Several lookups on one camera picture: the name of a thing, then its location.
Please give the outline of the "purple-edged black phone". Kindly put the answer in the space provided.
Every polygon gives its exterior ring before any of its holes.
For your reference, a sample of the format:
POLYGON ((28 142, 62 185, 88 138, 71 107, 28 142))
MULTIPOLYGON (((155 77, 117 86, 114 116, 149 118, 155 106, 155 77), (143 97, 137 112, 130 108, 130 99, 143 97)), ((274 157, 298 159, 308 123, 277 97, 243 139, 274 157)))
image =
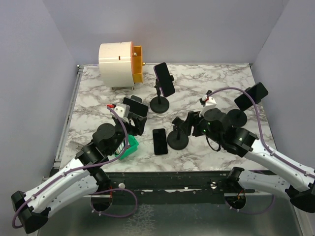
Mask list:
POLYGON ((160 89, 164 97, 169 97, 175 93, 172 77, 165 62, 154 66, 154 72, 160 84, 160 89))

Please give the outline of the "tall black phone stand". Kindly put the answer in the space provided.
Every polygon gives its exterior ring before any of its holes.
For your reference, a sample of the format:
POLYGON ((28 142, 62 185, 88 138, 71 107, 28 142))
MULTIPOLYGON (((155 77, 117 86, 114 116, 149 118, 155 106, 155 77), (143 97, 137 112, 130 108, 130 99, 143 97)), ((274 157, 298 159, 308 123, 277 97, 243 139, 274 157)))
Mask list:
POLYGON ((156 79, 156 83, 154 88, 156 89, 157 95, 150 101, 150 108, 154 113, 162 114, 165 113, 169 109, 169 101, 167 97, 164 97, 161 89, 159 81, 156 79))

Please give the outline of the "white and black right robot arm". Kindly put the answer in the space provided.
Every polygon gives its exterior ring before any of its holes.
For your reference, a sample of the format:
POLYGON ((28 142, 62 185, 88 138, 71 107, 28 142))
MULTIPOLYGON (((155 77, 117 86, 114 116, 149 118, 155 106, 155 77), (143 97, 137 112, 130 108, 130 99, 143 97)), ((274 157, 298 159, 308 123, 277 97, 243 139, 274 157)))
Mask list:
POLYGON ((186 136, 205 136, 228 153, 256 162, 273 172, 272 175, 263 175, 234 167, 226 180, 229 191, 263 191, 290 200, 302 211, 315 211, 314 169, 268 147, 256 134, 234 127, 228 115, 219 109, 210 109, 203 115, 189 112, 186 120, 176 117, 172 124, 175 130, 182 131, 186 136))

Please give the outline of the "black round-base front stand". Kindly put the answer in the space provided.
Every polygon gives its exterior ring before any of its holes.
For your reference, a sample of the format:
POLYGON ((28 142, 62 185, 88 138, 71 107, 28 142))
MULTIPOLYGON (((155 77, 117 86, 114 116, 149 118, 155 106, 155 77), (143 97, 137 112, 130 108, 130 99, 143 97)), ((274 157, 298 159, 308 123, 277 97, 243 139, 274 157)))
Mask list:
POLYGON ((167 136, 167 143, 174 150, 183 150, 187 147, 189 138, 180 125, 173 124, 173 130, 167 136))

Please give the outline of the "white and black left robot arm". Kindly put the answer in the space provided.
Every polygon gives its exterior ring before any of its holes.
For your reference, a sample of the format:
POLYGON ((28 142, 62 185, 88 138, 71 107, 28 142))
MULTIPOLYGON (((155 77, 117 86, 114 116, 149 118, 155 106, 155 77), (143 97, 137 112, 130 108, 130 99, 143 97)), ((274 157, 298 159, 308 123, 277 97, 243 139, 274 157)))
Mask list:
POLYGON ((119 115, 121 109, 111 109, 115 124, 100 125, 92 140, 57 173, 32 190, 12 194, 13 228, 33 233, 72 202, 112 190, 111 180, 102 167, 120 159, 131 148, 129 136, 141 136, 147 121, 133 113, 119 115))

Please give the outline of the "black phone with silver edge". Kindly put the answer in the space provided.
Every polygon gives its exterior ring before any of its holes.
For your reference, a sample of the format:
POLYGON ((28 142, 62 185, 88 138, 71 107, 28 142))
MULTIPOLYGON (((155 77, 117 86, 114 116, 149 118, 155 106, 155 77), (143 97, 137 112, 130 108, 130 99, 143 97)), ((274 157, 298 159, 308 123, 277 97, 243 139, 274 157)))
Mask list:
POLYGON ((153 143, 155 155, 168 154, 166 131, 164 128, 153 130, 153 143))

